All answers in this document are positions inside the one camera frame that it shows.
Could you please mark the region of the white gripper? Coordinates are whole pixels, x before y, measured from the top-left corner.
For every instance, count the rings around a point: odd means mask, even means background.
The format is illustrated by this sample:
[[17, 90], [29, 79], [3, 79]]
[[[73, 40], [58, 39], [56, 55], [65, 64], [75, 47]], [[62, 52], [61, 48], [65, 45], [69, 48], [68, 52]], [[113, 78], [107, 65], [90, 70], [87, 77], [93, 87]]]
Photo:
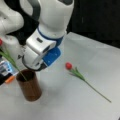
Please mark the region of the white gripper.
[[54, 48], [55, 45], [55, 41], [46, 40], [37, 31], [35, 31], [26, 40], [26, 48], [22, 58], [23, 64], [28, 69], [38, 70], [41, 66], [42, 58], [49, 50]]

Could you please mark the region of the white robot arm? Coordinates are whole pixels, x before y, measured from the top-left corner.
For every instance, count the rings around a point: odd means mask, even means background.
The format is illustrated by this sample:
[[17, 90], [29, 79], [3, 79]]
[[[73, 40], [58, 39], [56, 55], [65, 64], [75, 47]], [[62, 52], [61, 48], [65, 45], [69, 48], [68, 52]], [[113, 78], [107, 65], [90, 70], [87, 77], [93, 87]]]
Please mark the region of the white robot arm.
[[9, 53], [18, 68], [40, 71], [50, 66], [61, 54], [61, 44], [70, 21], [74, 0], [20, 0], [22, 10], [38, 22], [27, 38], [25, 48], [11, 36], [23, 27], [25, 20], [20, 12], [0, 0], [0, 38], [3, 51]]

